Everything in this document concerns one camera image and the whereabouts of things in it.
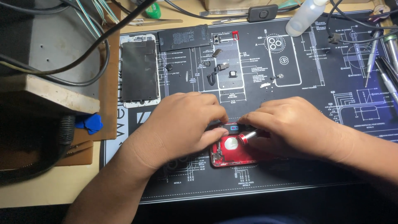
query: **red sim tray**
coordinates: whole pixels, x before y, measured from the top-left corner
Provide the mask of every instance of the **red sim tray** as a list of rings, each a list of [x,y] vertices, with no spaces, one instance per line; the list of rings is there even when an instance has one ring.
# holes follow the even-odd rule
[[[239,31],[232,31],[232,38],[233,38],[234,40],[239,40],[239,34],[238,34],[238,32],[239,32]]]

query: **desk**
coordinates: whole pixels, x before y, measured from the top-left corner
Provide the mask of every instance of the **desk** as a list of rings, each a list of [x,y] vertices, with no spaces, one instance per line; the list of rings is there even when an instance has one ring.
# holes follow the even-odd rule
[[[131,6],[128,0],[120,0],[124,6]],[[376,4],[380,4],[381,0],[376,0]],[[185,16],[176,12],[174,8],[165,2],[159,3],[162,10],[163,19],[182,19],[181,24],[166,24],[160,26],[144,26],[144,27],[125,27],[121,33],[149,31],[157,29],[167,29],[176,27],[187,27],[198,24],[211,24],[212,20],[202,20],[189,16]],[[176,4],[187,11],[199,14],[204,11],[204,6],[197,0],[181,0]],[[364,4],[342,4],[340,9],[343,11],[369,10],[374,8],[374,3]],[[329,12],[332,6],[326,6],[326,12]],[[289,17],[294,12],[278,14],[277,17]],[[66,204],[72,203],[79,192],[99,171],[99,148],[100,142],[94,143],[93,163],[91,165],[55,167],[46,174],[19,184],[8,185],[0,188],[0,208],[20,207],[20,206],[37,206],[49,204]]]

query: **hand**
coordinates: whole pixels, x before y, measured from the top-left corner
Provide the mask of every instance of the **hand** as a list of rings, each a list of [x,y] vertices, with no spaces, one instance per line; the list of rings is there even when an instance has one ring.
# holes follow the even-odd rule
[[[341,144],[350,138],[347,127],[325,117],[301,97],[271,100],[239,121],[270,132],[270,138],[249,141],[255,148],[286,157],[308,158],[308,155],[332,160],[345,156]]]
[[[162,99],[147,121],[125,142],[135,156],[154,171],[163,164],[203,150],[228,135],[228,130],[206,131],[211,121],[228,122],[224,107],[213,94],[176,93]]]

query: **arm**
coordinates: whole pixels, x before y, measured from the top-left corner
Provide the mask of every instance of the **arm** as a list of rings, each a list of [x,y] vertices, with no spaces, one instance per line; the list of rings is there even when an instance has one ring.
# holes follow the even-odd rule
[[[271,133],[271,138],[252,140],[250,144],[256,148],[326,159],[398,185],[396,143],[338,124],[303,98],[265,102],[239,122]]]
[[[144,188],[158,168],[228,134],[224,128],[205,132],[213,120],[228,121],[215,95],[190,92],[164,98],[83,189],[64,223],[131,223]]]

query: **white bottle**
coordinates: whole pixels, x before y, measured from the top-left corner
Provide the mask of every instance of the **white bottle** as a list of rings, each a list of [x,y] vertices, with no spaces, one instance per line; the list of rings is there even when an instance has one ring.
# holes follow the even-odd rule
[[[286,25],[286,33],[298,37],[324,12],[328,0],[305,0]]]

